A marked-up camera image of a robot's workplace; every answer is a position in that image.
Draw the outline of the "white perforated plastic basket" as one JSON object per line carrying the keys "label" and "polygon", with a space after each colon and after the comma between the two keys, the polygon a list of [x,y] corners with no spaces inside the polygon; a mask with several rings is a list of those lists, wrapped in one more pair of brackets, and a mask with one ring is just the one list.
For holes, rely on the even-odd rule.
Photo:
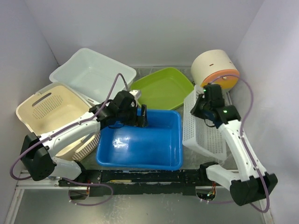
{"label": "white perforated plastic basket", "polygon": [[212,122],[197,118],[191,114],[201,87],[195,85],[194,90],[184,99],[183,146],[206,157],[224,161],[227,158],[226,142]]}

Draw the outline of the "blue plastic tub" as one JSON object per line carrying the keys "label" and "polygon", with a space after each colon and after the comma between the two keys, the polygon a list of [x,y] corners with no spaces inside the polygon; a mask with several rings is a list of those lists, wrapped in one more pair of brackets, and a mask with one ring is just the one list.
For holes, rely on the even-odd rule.
{"label": "blue plastic tub", "polygon": [[96,162],[104,167],[175,171],[183,164],[182,121],[174,110],[147,110],[147,127],[117,122],[100,132]]}

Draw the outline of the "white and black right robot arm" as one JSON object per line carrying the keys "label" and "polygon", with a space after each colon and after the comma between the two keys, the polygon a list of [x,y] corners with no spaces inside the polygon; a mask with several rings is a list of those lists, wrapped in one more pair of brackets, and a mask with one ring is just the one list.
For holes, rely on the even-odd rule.
{"label": "white and black right robot arm", "polygon": [[243,131],[238,110],[234,105],[225,105],[221,86],[205,85],[191,115],[213,123],[226,141],[238,169],[235,174],[216,162],[204,163],[199,167],[199,182],[205,186],[215,182],[225,187],[239,206],[262,199],[269,202],[278,179],[275,174],[269,174],[258,160]]}

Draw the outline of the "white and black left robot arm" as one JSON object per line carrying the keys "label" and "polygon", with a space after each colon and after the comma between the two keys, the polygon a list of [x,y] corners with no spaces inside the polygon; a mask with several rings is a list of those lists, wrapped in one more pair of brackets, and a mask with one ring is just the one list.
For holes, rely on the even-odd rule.
{"label": "white and black left robot arm", "polygon": [[25,136],[21,148],[20,160],[34,181],[49,176],[70,179],[76,186],[87,181],[87,174],[77,161],[67,161],[56,155],[71,143],[88,135],[94,135],[102,129],[115,128],[117,124],[124,126],[146,127],[147,107],[142,105],[141,113],[137,113],[137,101],[140,90],[120,91],[114,99],[95,105],[77,120],[44,133],[40,136],[30,133]]}

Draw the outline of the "green plastic tray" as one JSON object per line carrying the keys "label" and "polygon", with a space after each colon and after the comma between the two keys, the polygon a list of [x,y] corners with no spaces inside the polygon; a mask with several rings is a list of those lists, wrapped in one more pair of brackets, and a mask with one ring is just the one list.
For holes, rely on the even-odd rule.
{"label": "green plastic tray", "polygon": [[169,67],[133,82],[131,89],[141,91],[139,105],[146,105],[148,109],[175,110],[183,104],[194,86],[181,71]]}

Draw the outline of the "cream cylinder with orange lid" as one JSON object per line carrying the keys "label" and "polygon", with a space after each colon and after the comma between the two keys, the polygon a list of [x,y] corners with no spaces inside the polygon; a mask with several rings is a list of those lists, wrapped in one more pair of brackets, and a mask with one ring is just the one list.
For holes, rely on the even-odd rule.
{"label": "cream cylinder with orange lid", "polygon": [[214,49],[196,57],[191,65],[191,75],[196,85],[203,87],[214,81],[228,91],[235,86],[240,73],[225,51]]}

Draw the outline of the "large white plastic tub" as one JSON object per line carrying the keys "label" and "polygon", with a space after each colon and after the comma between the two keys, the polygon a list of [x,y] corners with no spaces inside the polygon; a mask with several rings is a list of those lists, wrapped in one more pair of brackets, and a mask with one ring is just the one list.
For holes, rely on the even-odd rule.
{"label": "large white plastic tub", "polygon": [[63,83],[92,104],[103,102],[118,73],[130,86],[136,70],[88,48],[81,48],[49,76],[51,82]]}

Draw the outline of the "yellow pencil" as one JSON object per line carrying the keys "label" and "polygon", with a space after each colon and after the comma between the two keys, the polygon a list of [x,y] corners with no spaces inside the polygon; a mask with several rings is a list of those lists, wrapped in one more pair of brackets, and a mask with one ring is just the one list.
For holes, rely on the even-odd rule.
{"label": "yellow pencil", "polygon": [[131,183],[132,180],[129,179],[120,179],[120,180],[110,180],[111,183]]}

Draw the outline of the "cream perforated laundry basket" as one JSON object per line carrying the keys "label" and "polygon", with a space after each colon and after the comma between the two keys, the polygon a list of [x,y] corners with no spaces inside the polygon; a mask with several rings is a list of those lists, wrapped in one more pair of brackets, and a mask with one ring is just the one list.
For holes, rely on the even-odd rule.
{"label": "cream perforated laundry basket", "polygon": [[[91,104],[62,83],[51,83],[23,101],[16,109],[18,119],[36,135],[54,131],[89,110]],[[81,161],[97,146],[100,133],[84,136],[56,154],[68,161]]]}

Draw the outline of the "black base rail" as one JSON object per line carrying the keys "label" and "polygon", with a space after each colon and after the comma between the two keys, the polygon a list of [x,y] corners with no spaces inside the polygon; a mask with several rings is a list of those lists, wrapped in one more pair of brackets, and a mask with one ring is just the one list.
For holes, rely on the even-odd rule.
{"label": "black base rail", "polygon": [[[129,179],[131,183],[111,183],[110,180]],[[79,184],[62,178],[60,187],[82,187],[84,183],[106,184],[114,195],[182,194],[202,195],[200,188],[212,188],[212,181],[200,169],[166,170],[85,170],[75,179]]]}

